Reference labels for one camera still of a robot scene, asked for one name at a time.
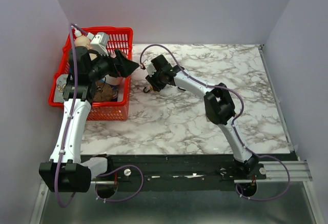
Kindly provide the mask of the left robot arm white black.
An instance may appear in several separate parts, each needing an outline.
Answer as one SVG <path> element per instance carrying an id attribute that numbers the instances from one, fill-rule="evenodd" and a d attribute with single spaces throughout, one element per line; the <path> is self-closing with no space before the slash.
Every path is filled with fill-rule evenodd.
<path id="1" fill-rule="evenodd" d="M 78 46 L 68 53 L 71 72 L 64 88 L 63 121 L 49 161 L 39 165 L 39 174 L 52 192 L 87 192 L 95 177 L 109 180 L 113 176 L 114 169 L 105 156 L 82 162 L 80 154 L 97 81 L 107 75 L 126 78 L 139 67 L 120 50 L 114 52 L 112 57 Z"/>

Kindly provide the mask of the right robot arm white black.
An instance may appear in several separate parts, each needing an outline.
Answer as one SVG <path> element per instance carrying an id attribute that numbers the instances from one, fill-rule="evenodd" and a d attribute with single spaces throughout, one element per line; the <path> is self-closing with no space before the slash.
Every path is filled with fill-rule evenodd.
<path id="1" fill-rule="evenodd" d="M 236 122 L 235 104 L 225 84 L 215 86 L 203 82 L 179 65 L 171 66 L 163 55 L 152 59 L 145 69 L 148 73 L 146 80 L 154 91 L 159 92 L 171 85 L 203 99 L 207 119 L 220 128 L 232 149 L 236 174 L 243 179 L 253 175 L 258 159 L 250 151 L 240 132 Z"/>

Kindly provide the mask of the white toilet paper roll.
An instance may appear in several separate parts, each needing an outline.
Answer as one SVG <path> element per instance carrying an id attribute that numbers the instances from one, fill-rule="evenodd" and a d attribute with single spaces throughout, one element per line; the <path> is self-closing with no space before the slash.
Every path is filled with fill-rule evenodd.
<path id="1" fill-rule="evenodd" d="M 119 86 L 122 83 L 123 79 L 123 77 L 111 77 L 107 75 L 105 82 L 111 86 Z"/>

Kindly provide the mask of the red plastic basket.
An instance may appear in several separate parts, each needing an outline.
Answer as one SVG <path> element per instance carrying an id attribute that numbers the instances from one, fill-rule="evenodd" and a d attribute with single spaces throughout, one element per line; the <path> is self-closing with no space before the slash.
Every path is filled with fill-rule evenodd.
<path id="1" fill-rule="evenodd" d="M 104 32 L 109 35 L 107 50 L 113 53 L 115 49 L 126 53 L 128 59 L 132 59 L 132 43 L 133 43 L 133 30 L 128 27 L 90 27 L 83 28 L 85 31 L 96 35 L 98 32 Z M 62 57 L 59 63 L 59 68 L 53 76 L 52 88 L 48 98 L 48 104 L 54 108 L 64 108 L 63 103 L 54 102 L 54 93 L 56 79 L 62 74 L 70 72 L 70 65 L 68 62 L 68 53 L 71 49 L 71 41 L 68 37 L 65 45 L 62 48 Z M 127 120 L 129 116 L 129 101 L 131 91 L 131 80 L 129 76 L 123 79 L 119 85 L 118 101 L 93 103 L 91 111 L 87 120 Z"/>

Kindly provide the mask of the brown round wicker item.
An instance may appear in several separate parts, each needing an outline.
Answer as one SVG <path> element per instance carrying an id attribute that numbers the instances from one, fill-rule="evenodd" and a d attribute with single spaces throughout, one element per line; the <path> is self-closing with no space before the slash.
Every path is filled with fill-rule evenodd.
<path id="1" fill-rule="evenodd" d="M 93 98 L 93 101 L 96 103 L 108 102 L 113 98 L 113 89 L 112 87 L 103 81 L 96 82 L 96 92 Z"/>

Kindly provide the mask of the cream pump lotion bottle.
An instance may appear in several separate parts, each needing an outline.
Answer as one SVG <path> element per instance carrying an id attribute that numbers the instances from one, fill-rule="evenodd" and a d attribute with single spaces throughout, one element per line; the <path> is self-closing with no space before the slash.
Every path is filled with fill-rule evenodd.
<path id="1" fill-rule="evenodd" d="M 75 35 L 74 45 L 76 47 L 83 46 L 86 47 L 87 49 L 91 49 L 91 45 L 90 45 L 91 40 L 87 36 L 83 35 L 80 30 L 75 29 L 74 35 Z"/>

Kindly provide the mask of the grey cartoon pouch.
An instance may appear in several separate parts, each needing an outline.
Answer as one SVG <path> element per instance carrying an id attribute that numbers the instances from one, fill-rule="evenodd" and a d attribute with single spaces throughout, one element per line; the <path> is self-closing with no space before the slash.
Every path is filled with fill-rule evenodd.
<path id="1" fill-rule="evenodd" d="M 67 83 L 68 74 L 62 74 L 56 79 L 54 102 L 63 103 L 64 102 L 64 88 Z"/>

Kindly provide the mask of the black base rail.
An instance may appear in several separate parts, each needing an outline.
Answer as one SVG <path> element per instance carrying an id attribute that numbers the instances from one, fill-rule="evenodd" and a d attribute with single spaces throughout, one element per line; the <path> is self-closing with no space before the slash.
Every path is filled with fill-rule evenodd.
<path id="1" fill-rule="evenodd" d="M 96 177 L 96 185 L 112 185 L 118 181 L 121 192 L 142 191 L 233 191 L 235 181 L 251 182 L 268 179 L 259 169 L 270 163 L 261 159 L 254 171 L 241 175 L 231 154 L 196 155 L 107 155 L 109 171 L 117 175 Z"/>

